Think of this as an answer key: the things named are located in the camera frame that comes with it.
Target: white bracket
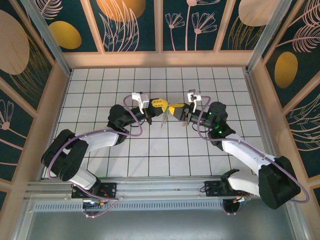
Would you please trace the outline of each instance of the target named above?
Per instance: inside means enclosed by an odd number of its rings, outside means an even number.
[[[192,112],[194,113],[196,111],[196,108],[197,108],[197,101],[201,101],[202,98],[201,98],[201,95],[200,94],[196,94],[197,91],[195,89],[191,89],[188,91],[188,101],[189,103],[194,103],[194,107],[193,107],[193,110]]]
[[[132,93],[132,100],[138,101],[139,109],[142,114],[144,114],[143,109],[147,109],[149,107],[149,97],[146,93]]]

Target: yellow object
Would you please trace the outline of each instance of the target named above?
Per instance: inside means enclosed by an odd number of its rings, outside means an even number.
[[[239,18],[247,26],[265,26],[275,11],[279,0],[241,0]]]
[[[168,102],[159,98],[152,100],[151,105],[155,108],[162,108],[162,111],[165,112],[168,107]]]
[[[130,10],[139,18],[146,9],[146,0],[96,0],[96,3],[109,19],[117,22],[128,22]]]
[[[282,53],[278,57],[274,68],[275,83],[282,89],[289,87],[294,81],[297,71],[297,57],[289,51]]]
[[[169,111],[173,115],[175,113],[176,108],[183,108],[185,106],[184,103],[176,103],[169,106]]]
[[[80,47],[82,40],[78,30],[65,21],[55,21],[49,25],[59,46],[65,49],[76,49]]]
[[[0,69],[7,74],[21,74],[29,62],[28,35],[10,14],[0,10]]]

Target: yellow circle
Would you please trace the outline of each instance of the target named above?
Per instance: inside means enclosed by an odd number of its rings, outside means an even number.
[[[21,74],[28,65],[28,35],[10,14],[0,10],[0,69],[7,74]]]
[[[130,21],[130,9],[139,18],[146,8],[146,0],[96,0],[96,3],[109,19],[117,22]]]
[[[279,0],[241,0],[239,18],[247,26],[266,25],[275,11]]]
[[[82,40],[78,30],[65,21],[55,21],[49,25],[59,46],[65,49],[76,49],[80,47]]]
[[[296,56],[289,51],[282,53],[275,63],[275,83],[282,89],[289,87],[295,79],[297,71],[298,60]]]

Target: flower illustration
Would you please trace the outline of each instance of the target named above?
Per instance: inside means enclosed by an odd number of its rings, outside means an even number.
[[[186,3],[194,7],[196,5],[210,5],[210,4],[216,4],[220,2],[220,0],[186,0]]]
[[[190,16],[190,8],[197,5],[210,5],[217,4],[220,0],[186,0],[188,4],[188,12],[186,14],[186,27],[185,27],[185,50],[188,51],[188,25],[189,25],[189,16]]]
[[[14,113],[14,104],[8,101],[0,100],[0,130],[8,130],[10,121]]]
[[[176,48],[175,48],[174,38],[173,38],[173,35],[172,35],[172,29],[183,27],[185,25],[185,21],[183,21],[181,13],[179,13],[179,14],[178,13],[174,13],[174,14],[172,14],[172,16],[171,16],[170,13],[167,13],[165,15],[165,20],[166,20],[166,23],[168,24],[168,26],[170,28],[171,43],[172,43],[173,51],[175,51]]]
[[[199,18],[199,12],[192,14],[192,24],[195,33],[194,50],[197,50],[197,38],[198,34],[205,34],[214,32],[217,30],[215,13],[208,14],[203,13]]]
[[[0,99],[0,130],[4,130],[4,131],[9,130],[12,133],[26,139],[27,137],[21,135],[20,133],[10,128],[10,122],[14,114],[14,106],[15,105],[12,102],[8,101],[7,103],[5,103],[3,99]],[[23,149],[22,147],[17,146],[1,138],[0,138],[0,142],[19,150]],[[4,163],[4,162],[0,162],[0,164],[12,165],[11,163]]]

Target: white tile floor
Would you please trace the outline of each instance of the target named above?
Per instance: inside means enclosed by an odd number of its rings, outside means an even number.
[[[105,127],[110,108],[122,105],[131,92],[145,92],[150,98],[173,104],[187,102],[190,89],[210,96],[212,102],[226,104],[230,127],[264,151],[240,67],[75,69],[56,134],[63,129],[81,134]],[[82,166],[98,177],[216,176],[231,168],[251,171],[235,157],[200,139],[191,124],[182,127],[169,116],[161,128],[162,115],[152,120],[151,126],[142,125],[141,137],[90,152]]]

